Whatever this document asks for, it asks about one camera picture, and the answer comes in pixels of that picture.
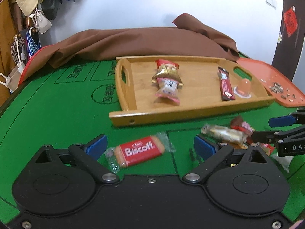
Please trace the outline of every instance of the red decoration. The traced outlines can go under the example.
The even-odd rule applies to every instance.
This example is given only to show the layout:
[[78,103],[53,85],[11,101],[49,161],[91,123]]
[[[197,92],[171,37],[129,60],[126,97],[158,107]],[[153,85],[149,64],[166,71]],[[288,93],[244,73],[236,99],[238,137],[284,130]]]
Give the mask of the red decoration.
[[292,6],[288,11],[286,11],[283,17],[288,37],[290,37],[298,29],[298,22],[296,20],[294,6]]

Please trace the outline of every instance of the wrapped candy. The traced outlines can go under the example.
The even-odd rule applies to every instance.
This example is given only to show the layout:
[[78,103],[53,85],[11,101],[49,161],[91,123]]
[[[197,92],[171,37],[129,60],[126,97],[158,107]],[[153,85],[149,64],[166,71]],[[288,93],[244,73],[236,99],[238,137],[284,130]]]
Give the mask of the wrapped candy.
[[247,135],[243,132],[224,126],[206,124],[201,129],[201,132],[215,139],[221,139],[239,145],[243,145],[247,140]]
[[168,78],[157,78],[159,84],[159,90],[156,92],[156,96],[168,98],[177,104],[180,104],[180,100],[177,96],[178,81]]
[[218,67],[218,71],[219,71],[220,92],[222,95],[222,101],[235,100],[235,95],[232,90],[228,71],[226,71],[224,68],[221,67]]
[[114,173],[120,168],[136,165],[158,157],[165,152],[175,152],[175,148],[166,133],[160,132],[142,139],[108,148],[105,156]]
[[158,59],[156,60],[156,63],[158,70],[157,73],[152,77],[153,83],[157,82],[157,78],[169,78],[178,81],[179,86],[183,86],[181,78],[178,74],[179,65],[177,63],[164,59]]
[[[245,133],[247,135],[248,144],[254,143],[251,138],[251,135],[255,131],[255,129],[251,127],[251,125],[248,122],[244,121],[240,115],[235,117],[233,120],[231,120],[230,128]],[[260,145],[260,147],[266,152],[268,156],[270,156],[274,150],[274,146],[272,146],[271,144],[268,143],[257,143],[257,144]]]

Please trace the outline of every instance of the orange tray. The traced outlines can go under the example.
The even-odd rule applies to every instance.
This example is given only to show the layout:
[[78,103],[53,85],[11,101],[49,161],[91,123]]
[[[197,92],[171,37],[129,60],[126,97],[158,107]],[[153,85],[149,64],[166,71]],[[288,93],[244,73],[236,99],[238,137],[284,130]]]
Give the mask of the orange tray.
[[[240,58],[237,63],[250,71],[258,80],[260,80],[267,92],[275,97],[277,103],[284,107],[305,106],[305,95],[303,92],[270,64],[263,61],[246,58]],[[284,92],[282,94],[274,93],[270,90],[269,87],[273,86],[274,82],[279,83],[283,87]]]

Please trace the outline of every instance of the tray handle hole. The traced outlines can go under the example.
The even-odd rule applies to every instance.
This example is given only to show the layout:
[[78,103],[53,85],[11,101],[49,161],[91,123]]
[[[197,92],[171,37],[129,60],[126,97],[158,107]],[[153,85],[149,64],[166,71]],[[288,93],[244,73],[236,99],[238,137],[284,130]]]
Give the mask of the tray handle hole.
[[239,67],[236,67],[234,69],[234,72],[239,75],[241,78],[247,78],[249,79],[250,81],[252,81],[252,77],[250,75],[248,75],[248,73],[244,72],[241,68]]
[[126,69],[124,67],[122,67],[122,80],[125,84],[126,83]]

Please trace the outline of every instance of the brown cloth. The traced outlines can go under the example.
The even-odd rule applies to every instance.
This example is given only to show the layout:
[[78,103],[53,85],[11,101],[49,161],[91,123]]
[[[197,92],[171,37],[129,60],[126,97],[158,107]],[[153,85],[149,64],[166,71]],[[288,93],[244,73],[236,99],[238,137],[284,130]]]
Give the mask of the brown cloth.
[[[13,18],[10,11],[10,0],[0,3],[0,72],[6,77],[16,66],[11,55],[11,43],[16,35]],[[0,106],[10,95],[10,90],[0,85]]]
[[174,27],[86,30],[41,49],[27,64],[22,83],[47,62],[54,68],[77,56],[110,60],[122,56],[184,55],[239,59],[236,43],[189,14],[178,16]]

